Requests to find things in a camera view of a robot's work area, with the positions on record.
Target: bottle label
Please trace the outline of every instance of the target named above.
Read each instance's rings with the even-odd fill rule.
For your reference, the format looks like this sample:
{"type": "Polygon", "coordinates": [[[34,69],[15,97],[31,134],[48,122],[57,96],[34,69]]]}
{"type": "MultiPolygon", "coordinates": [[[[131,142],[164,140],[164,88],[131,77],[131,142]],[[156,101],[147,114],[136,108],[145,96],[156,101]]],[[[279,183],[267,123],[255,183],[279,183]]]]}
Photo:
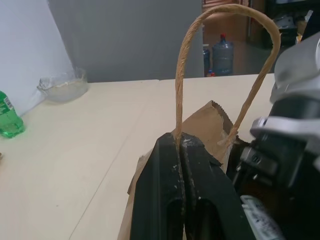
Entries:
{"type": "Polygon", "coordinates": [[[11,104],[8,97],[2,101],[0,100],[0,115],[9,112],[13,108],[14,106],[11,104]]]}

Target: table surface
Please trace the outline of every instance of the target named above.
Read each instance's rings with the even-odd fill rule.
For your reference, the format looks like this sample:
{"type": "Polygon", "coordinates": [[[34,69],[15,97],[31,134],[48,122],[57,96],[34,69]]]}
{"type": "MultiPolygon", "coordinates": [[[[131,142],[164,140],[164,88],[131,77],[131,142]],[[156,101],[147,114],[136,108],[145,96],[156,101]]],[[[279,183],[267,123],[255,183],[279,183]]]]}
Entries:
{"type": "MultiPolygon", "coordinates": [[[[257,75],[184,80],[183,119],[210,100],[234,122],[257,75]]],[[[267,116],[268,74],[239,136],[267,116]]],[[[0,139],[0,239],[115,240],[138,158],[175,127],[174,80],[91,83],[72,102],[43,102],[26,132],[0,139]]]]}

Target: paper bag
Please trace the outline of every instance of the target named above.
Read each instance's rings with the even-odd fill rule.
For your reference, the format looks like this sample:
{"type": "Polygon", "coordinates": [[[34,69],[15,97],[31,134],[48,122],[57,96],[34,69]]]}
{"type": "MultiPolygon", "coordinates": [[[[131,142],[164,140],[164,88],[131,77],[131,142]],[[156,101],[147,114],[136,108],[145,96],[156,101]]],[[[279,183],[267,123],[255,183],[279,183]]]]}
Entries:
{"type": "MultiPolygon", "coordinates": [[[[199,138],[203,142],[205,149],[219,160],[223,169],[226,169],[228,158],[225,160],[224,156],[221,155],[222,146],[219,145],[219,142],[226,138],[232,126],[233,123],[221,106],[214,101],[210,101],[183,122],[182,131],[199,138]]],[[[118,240],[130,239],[136,183],[151,152],[152,149],[138,160],[135,174],[128,189],[129,199],[122,219],[118,240]]]]}

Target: clear glass bowl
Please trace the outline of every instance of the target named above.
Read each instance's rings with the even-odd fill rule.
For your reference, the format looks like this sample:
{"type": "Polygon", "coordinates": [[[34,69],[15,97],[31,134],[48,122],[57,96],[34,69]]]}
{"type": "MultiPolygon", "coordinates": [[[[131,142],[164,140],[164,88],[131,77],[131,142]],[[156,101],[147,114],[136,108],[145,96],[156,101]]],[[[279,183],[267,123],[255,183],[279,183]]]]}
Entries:
{"type": "Polygon", "coordinates": [[[59,76],[42,77],[37,88],[48,100],[65,103],[82,96],[89,86],[86,71],[76,68],[59,76]]]}

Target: rope handle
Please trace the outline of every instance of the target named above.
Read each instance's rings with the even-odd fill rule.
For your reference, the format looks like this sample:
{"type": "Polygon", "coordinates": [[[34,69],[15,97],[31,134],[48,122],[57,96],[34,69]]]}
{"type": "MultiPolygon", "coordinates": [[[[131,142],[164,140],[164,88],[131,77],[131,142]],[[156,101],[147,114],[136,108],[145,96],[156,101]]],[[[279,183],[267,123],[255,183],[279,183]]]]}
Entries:
{"type": "Polygon", "coordinates": [[[256,19],[270,34],[273,48],[271,50],[271,54],[268,59],[265,61],[258,77],[256,78],[251,91],[246,98],[245,102],[242,105],[239,116],[237,117],[228,137],[224,140],[224,152],[226,152],[227,148],[233,143],[235,139],[238,129],[240,127],[241,122],[245,118],[245,115],[253,102],[255,96],[257,95],[258,90],[260,89],[265,76],[270,71],[273,63],[275,62],[280,45],[281,45],[281,37],[278,30],[277,25],[265,14],[252,9],[250,7],[246,7],[239,4],[226,4],[219,5],[213,8],[210,8],[206,12],[202,13],[189,27],[183,42],[181,44],[179,57],[176,65],[176,73],[175,73],[175,108],[176,108],[176,126],[174,131],[174,139],[177,146],[177,149],[180,147],[181,133],[182,133],[182,113],[183,113],[183,87],[184,87],[184,76],[185,76],[185,65],[187,61],[187,56],[189,52],[189,48],[191,45],[191,40],[194,37],[196,31],[200,27],[201,23],[208,18],[210,15],[215,13],[235,13],[244,15],[247,17],[251,17],[256,19]]]}

